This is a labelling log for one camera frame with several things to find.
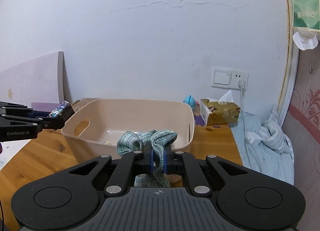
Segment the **cartoon printed small box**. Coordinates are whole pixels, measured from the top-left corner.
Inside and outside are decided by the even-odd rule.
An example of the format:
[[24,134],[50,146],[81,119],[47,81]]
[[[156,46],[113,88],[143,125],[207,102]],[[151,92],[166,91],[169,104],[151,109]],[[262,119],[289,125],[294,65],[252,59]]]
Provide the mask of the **cartoon printed small box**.
[[59,118],[64,122],[69,120],[75,114],[72,105],[66,100],[59,104],[53,111],[48,115],[49,118]]

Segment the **green checked cloth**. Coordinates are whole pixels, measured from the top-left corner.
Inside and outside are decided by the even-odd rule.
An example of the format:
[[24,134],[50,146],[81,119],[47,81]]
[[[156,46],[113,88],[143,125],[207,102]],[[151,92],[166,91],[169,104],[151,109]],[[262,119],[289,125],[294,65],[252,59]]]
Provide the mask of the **green checked cloth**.
[[164,174],[165,146],[176,141],[178,134],[172,130],[151,130],[147,132],[125,132],[117,141],[117,154],[123,156],[128,152],[144,151],[152,147],[155,163],[150,174],[140,174],[135,177],[135,187],[140,188],[169,188],[170,183]]

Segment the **beige plastic storage bin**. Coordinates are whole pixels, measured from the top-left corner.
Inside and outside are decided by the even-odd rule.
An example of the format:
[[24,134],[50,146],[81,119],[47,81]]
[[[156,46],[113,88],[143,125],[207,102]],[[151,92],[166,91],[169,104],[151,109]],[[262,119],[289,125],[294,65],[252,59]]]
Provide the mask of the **beige plastic storage bin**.
[[178,134],[172,150],[189,152],[194,128],[193,111],[183,102],[99,99],[67,120],[61,133],[82,163],[103,154],[118,159],[117,141],[127,131],[172,130]]

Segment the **pink purple board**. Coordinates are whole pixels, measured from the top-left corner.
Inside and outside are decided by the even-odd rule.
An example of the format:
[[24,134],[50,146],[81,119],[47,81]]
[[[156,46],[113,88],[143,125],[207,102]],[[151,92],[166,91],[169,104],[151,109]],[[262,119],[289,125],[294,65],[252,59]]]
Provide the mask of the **pink purple board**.
[[52,111],[65,100],[63,52],[30,59],[1,71],[1,101]]

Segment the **gold tissue box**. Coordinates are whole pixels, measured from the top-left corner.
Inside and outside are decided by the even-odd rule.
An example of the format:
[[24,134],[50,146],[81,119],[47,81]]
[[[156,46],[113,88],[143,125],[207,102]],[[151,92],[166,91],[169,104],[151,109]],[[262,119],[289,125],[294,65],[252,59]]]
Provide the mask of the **gold tissue box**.
[[237,123],[241,108],[235,104],[231,90],[219,100],[200,100],[200,116],[205,126]]

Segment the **light blue quilt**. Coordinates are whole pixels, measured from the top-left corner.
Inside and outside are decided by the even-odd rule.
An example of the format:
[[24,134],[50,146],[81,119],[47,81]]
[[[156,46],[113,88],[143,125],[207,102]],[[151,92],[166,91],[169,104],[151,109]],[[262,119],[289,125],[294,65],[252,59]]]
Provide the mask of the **light blue quilt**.
[[276,106],[264,122],[245,112],[230,128],[244,167],[294,184],[293,146],[278,124]]

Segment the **green tissue pack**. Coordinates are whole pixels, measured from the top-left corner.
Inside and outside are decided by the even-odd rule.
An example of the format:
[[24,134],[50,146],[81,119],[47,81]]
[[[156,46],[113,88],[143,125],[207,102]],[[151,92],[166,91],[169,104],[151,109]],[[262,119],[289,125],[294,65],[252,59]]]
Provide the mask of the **green tissue pack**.
[[292,0],[293,41],[302,51],[313,50],[319,44],[319,0]]

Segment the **white wall switch socket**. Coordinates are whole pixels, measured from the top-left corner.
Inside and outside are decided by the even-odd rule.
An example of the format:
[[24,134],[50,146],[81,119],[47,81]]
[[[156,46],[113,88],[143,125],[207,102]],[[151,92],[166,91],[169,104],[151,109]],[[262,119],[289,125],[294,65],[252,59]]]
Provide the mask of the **white wall switch socket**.
[[244,90],[246,91],[248,79],[248,71],[214,67],[212,70],[211,86],[221,89],[240,90],[239,81],[242,80],[245,84]]

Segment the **bed headboard cream frame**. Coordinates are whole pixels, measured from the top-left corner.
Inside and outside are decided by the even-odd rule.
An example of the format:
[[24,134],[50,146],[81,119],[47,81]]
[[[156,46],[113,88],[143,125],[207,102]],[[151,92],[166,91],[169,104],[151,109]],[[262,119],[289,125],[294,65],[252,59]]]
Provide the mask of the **bed headboard cream frame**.
[[293,145],[295,186],[306,200],[298,230],[319,230],[319,44],[306,51],[295,45],[292,0],[287,4],[289,57],[280,122]]

